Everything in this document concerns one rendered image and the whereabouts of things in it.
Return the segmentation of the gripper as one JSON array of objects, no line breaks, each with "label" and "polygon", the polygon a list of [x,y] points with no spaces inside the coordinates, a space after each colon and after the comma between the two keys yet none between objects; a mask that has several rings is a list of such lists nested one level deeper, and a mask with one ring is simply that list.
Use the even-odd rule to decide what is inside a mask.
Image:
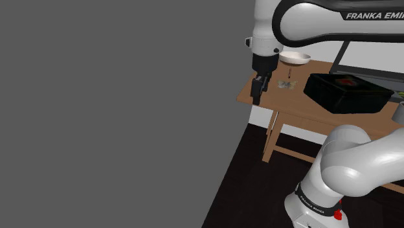
[{"label": "gripper", "polygon": [[255,106],[259,106],[262,91],[267,91],[272,73],[277,68],[279,54],[275,54],[272,56],[260,56],[253,53],[252,58],[252,69],[256,72],[257,77],[252,79],[251,97],[252,103]]}]

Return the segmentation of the small pale butterfly figure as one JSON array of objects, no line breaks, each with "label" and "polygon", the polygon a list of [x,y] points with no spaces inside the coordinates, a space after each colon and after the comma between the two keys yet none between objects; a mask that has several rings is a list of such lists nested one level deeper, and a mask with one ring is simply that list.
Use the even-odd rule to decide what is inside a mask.
[{"label": "small pale butterfly figure", "polygon": [[285,81],[277,81],[277,85],[279,88],[282,89],[289,89],[294,90],[295,86],[297,85],[297,81],[285,82]]}]

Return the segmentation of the wooden table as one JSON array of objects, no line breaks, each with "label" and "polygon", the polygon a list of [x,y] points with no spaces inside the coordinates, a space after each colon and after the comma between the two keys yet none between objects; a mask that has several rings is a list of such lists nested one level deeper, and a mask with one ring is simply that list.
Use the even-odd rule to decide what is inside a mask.
[{"label": "wooden table", "polygon": [[[364,129],[372,140],[384,137],[402,127],[391,119],[398,106],[395,102],[387,102],[380,112],[374,114],[332,114],[307,97],[303,89],[308,76],[311,73],[327,73],[331,67],[330,62],[316,60],[297,67],[290,67],[282,62],[278,64],[270,79],[268,91],[262,94],[259,105],[261,108],[274,111],[270,122],[266,124],[268,136],[263,161],[267,163],[272,152],[276,150],[310,163],[314,162],[314,157],[276,145],[282,127],[287,125],[303,129],[305,135],[310,132],[328,135],[339,125],[351,124]],[[287,78],[289,68],[291,68],[291,78]],[[277,85],[279,80],[297,81],[297,85],[294,90],[282,89]]]}]

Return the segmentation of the white bowl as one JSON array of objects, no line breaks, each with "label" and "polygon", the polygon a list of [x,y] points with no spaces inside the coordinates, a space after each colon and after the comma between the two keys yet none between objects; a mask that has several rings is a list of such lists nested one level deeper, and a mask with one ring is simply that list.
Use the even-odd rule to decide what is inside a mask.
[{"label": "white bowl", "polygon": [[301,52],[282,51],[279,60],[291,65],[305,65],[311,60],[311,56]]}]

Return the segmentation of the black box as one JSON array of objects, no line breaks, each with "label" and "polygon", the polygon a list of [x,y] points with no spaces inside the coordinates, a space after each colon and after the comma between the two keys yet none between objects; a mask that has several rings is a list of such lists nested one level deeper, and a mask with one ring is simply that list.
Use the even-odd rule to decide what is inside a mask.
[{"label": "black box", "polygon": [[333,114],[377,113],[393,90],[350,74],[310,74],[304,94]]}]

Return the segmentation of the grey cup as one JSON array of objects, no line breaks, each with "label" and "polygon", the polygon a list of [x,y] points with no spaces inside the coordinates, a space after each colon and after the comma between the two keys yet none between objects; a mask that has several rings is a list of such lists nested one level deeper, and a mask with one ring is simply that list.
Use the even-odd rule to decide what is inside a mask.
[{"label": "grey cup", "polygon": [[400,125],[404,125],[404,101],[398,104],[391,119]]}]

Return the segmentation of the dark grey frame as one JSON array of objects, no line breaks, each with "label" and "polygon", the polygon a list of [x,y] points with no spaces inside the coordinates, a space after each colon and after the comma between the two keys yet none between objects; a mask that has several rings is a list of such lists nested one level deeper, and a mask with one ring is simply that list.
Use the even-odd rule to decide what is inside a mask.
[{"label": "dark grey frame", "polygon": [[342,60],[342,57],[349,44],[349,41],[343,42],[329,73],[354,75],[373,84],[393,90],[394,94],[390,98],[391,102],[400,103],[401,101],[404,101],[404,73],[367,69],[340,64],[340,61]]}]

